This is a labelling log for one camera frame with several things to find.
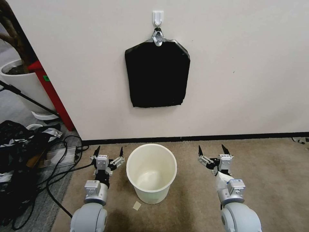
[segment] bucket rim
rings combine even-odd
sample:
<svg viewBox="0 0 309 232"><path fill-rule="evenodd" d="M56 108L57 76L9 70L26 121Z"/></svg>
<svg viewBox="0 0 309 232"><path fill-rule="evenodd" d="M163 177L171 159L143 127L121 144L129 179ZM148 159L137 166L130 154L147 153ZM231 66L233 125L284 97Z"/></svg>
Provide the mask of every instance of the bucket rim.
<svg viewBox="0 0 309 232"><path fill-rule="evenodd" d="M171 179L165 186L163 186L163 187L160 188L160 189L156 189L156 190L146 190L146 189L143 189L143 188L138 187L136 184L133 183L133 181L132 181L132 179L131 179L131 177L130 177L130 175L129 175L129 172L128 172L128 163L129 163L129 161L130 161L130 159L131 159L132 153L134 153L136 150L138 150L138 149L140 149L140 148L142 148L142 147L146 147L146 146L158 146L158 147L162 147L162 148L164 148L166 151L168 151L168 153L171 155L171 157L172 157L173 160L174 160L174 164L175 164L175 173L174 173L172 179ZM169 149L167 149L165 146L162 146L162 145L156 144L156 143L147 143L147 144L138 146L137 148L135 148L135 149L133 150L133 152L131 152L131 154L129 155L129 158L128 158L127 162L126 162L126 175L127 175L128 179L129 179L130 183L131 183L135 188L137 188L138 190L143 191L143 192L147 192L147 193L156 193L156 192L160 192L160 191L166 189L167 187L169 187L169 186L173 183L173 181L175 180L176 174L177 174L177 162L176 162L176 158L175 158L174 154L173 154Z"/></svg>

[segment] white flower pot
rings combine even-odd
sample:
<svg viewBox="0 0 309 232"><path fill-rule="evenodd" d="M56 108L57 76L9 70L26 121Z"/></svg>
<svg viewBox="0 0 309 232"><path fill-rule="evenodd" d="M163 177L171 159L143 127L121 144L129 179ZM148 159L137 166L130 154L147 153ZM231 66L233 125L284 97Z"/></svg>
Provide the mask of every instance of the white flower pot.
<svg viewBox="0 0 309 232"><path fill-rule="evenodd" d="M11 84L18 88L24 95L32 98L43 106L56 111L53 103L48 97L46 91L41 85L37 75L33 73L20 74L20 75L8 75L5 74L12 67L16 67L22 64L22 61L15 60L0 68L0 76L4 79L7 84ZM41 107L33 104L32 102L18 96L24 105L32 111L34 117L40 120L51 120L57 118L57 116L50 112L42 109Z"/></svg>

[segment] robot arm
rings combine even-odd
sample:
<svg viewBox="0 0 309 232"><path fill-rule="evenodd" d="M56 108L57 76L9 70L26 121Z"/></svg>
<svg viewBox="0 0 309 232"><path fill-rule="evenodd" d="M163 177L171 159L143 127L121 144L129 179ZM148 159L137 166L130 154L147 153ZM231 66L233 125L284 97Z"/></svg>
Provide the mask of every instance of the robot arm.
<svg viewBox="0 0 309 232"><path fill-rule="evenodd" d="M216 176L217 192L221 203L221 220L226 232L262 232L257 214L243 204L245 184L231 176L233 155L223 145L218 158L207 158L199 146L198 161Z"/></svg>
<svg viewBox="0 0 309 232"><path fill-rule="evenodd" d="M123 150L116 159L109 159L107 155L99 155L100 146L91 157L94 167L94 180L85 184L86 196L84 205L75 211L71 220L70 232L102 232L107 221L107 211L103 208L107 202L109 177L113 171L125 161Z"/></svg>

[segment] white adhesive hook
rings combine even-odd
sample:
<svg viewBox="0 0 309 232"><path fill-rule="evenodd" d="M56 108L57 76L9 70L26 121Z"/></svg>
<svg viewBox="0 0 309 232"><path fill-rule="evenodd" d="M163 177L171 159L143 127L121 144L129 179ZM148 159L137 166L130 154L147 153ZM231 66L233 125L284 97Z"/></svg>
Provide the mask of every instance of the white adhesive hook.
<svg viewBox="0 0 309 232"><path fill-rule="evenodd" d="M164 11L153 11L152 22L155 27L160 27L163 22Z"/></svg>

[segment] black baseboard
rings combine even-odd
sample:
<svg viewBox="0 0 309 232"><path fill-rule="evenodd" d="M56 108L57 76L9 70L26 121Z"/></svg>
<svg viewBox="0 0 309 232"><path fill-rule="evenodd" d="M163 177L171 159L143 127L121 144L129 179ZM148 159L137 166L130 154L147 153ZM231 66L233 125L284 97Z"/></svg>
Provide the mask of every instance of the black baseboard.
<svg viewBox="0 0 309 232"><path fill-rule="evenodd" d="M82 144L98 145L98 144L114 144L114 143L153 143L153 142L180 142L180 141L200 141L200 140L242 140L242 139L291 138L291 137L309 137L309 132L83 140Z"/></svg>

